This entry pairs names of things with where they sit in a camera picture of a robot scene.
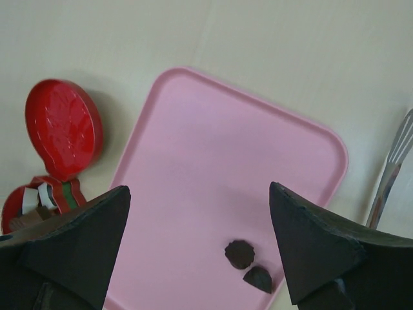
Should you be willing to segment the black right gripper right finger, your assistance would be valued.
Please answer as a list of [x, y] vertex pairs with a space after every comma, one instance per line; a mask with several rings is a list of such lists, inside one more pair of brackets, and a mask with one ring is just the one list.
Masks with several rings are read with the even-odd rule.
[[292, 304], [412, 309], [412, 240], [370, 229], [273, 182], [269, 206]]

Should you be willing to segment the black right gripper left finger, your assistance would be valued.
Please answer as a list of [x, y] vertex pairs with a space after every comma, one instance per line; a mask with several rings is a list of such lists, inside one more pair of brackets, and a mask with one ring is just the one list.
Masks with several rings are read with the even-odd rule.
[[121, 185], [1, 236], [1, 309], [102, 309], [130, 210]]

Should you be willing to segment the red round tin box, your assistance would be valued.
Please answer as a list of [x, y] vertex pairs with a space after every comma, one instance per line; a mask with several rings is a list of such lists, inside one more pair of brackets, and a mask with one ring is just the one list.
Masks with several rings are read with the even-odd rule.
[[1, 230], [11, 232], [10, 220], [26, 215], [37, 207], [46, 207], [53, 215], [63, 214], [86, 203], [78, 179], [62, 182], [51, 176], [36, 176], [27, 185], [15, 189], [1, 211]]

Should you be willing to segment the metal serving tongs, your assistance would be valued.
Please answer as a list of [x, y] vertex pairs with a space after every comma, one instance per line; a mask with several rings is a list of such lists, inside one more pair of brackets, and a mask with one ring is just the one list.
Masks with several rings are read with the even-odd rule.
[[400, 172], [401, 166], [412, 148], [412, 109], [404, 117], [396, 132], [388, 153], [385, 168], [378, 185], [366, 226], [377, 229], [391, 188]]

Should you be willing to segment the red embossed tin lid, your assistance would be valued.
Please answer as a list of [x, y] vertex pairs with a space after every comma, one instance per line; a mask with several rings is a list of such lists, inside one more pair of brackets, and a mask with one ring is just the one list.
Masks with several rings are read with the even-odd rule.
[[25, 121], [30, 141], [59, 181], [77, 177], [103, 150], [103, 124], [92, 98], [79, 85], [44, 79], [29, 92]]

